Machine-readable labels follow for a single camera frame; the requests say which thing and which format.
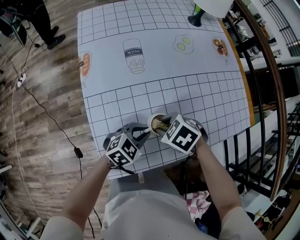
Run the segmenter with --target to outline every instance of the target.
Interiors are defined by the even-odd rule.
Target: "pink cloth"
[[[210,202],[205,200],[209,195],[208,191],[187,194],[187,208],[193,221],[196,218],[201,219],[202,215],[209,208]]]

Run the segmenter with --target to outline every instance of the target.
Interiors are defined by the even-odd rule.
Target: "person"
[[[4,10],[16,10],[18,18],[28,20],[32,23],[42,40],[47,44],[49,50],[60,44],[65,38],[65,34],[55,37],[59,27],[54,26],[51,29],[50,18],[43,0],[0,0],[1,15]],[[11,27],[0,19],[0,31],[7,37],[12,33]]]
[[[265,240],[242,209],[232,178],[202,137],[197,142],[196,151],[211,198],[222,221],[219,239]],[[109,171],[108,158],[103,156],[71,190],[59,216],[49,219],[41,240],[83,239],[86,221]],[[143,174],[144,180],[141,183],[138,182],[138,174],[111,181],[109,202],[105,206],[99,239],[215,239],[198,230],[185,200],[166,175]]]

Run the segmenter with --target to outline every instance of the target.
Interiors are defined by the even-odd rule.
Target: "white grid mat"
[[[223,32],[217,18],[205,13],[202,26],[188,22],[195,5],[189,0],[126,0],[78,13],[78,45],[125,32],[184,28]]]
[[[210,145],[250,126],[248,102],[240,72],[218,72],[162,79],[105,92],[84,99],[99,154],[110,132],[130,122],[147,123],[154,113],[178,112],[197,119],[209,134]],[[184,155],[152,136],[141,151],[144,157],[125,168],[136,173],[162,166]],[[109,179],[127,176],[111,170]]]

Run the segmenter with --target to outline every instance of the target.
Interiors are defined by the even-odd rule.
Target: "black pants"
[[[46,44],[53,42],[53,34],[51,33],[50,18],[46,9],[46,6],[42,0],[30,0],[19,1],[17,6],[13,6],[17,9],[18,17],[20,19],[26,19],[32,23],[42,40]],[[4,30],[3,33],[9,36],[9,30],[7,24],[0,22],[0,30]]]

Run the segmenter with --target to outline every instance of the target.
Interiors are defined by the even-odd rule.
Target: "shoe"
[[[51,29],[51,33],[52,33],[52,36],[53,36],[53,37],[54,37],[55,34],[57,33],[58,29],[59,29],[59,27],[58,27],[57,25],[54,26],[54,27]]]
[[[51,44],[47,44],[47,48],[48,50],[53,49],[55,46],[57,46],[58,44],[60,44],[63,40],[65,40],[66,35],[65,34],[61,34],[58,37],[54,37],[53,38],[53,42]]]

